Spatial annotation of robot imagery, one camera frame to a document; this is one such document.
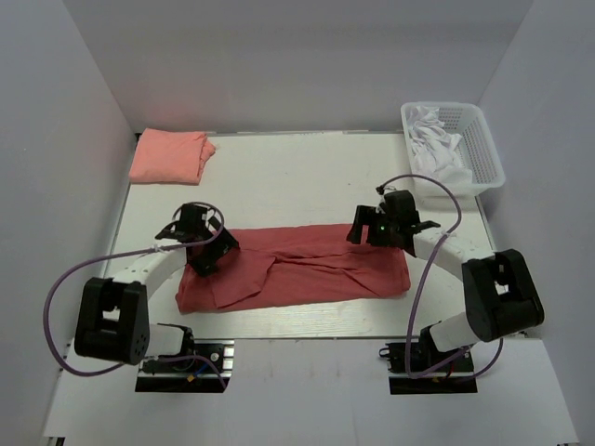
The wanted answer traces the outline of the red t-shirt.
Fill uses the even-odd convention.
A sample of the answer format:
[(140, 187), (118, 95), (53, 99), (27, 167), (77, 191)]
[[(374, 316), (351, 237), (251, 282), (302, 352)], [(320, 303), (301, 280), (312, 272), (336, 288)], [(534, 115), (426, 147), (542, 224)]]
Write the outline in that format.
[(239, 311), (391, 298), (411, 287), (402, 250), (351, 244), (349, 225), (234, 229), (240, 247), (219, 270), (183, 271), (176, 302), (182, 314)]

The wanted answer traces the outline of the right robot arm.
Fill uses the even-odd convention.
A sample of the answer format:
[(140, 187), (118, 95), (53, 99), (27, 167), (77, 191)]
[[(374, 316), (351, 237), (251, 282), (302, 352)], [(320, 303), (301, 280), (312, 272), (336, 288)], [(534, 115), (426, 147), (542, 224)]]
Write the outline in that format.
[(347, 241), (399, 248), (443, 269), (463, 285), (465, 309), (424, 328), (418, 340), (421, 362), (443, 369), (454, 353), (541, 325), (545, 310), (523, 255), (493, 252), (458, 238), (439, 223), (420, 219), (407, 190), (383, 195), (378, 206), (356, 207)]

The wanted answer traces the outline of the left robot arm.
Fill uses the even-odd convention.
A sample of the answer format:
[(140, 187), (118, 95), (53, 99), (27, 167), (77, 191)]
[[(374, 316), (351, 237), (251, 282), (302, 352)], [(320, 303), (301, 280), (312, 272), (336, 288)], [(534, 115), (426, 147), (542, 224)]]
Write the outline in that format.
[(185, 203), (174, 216), (130, 266), (87, 281), (74, 337), (77, 355), (129, 365), (164, 356), (178, 371), (194, 365), (192, 330), (151, 324), (149, 300), (180, 269), (189, 267), (201, 277), (217, 272), (218, 261), (239, 243), (225, 229), (223, 214), (209, 203)]

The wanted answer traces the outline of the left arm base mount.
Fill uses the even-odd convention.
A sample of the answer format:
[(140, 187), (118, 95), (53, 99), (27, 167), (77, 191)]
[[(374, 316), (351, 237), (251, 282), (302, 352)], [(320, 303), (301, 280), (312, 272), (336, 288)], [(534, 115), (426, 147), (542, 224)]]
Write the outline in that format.
[(195, 341), (182, 361), (144, 360), (137, 393), (221, 394), (231, 380), (233, 340)]

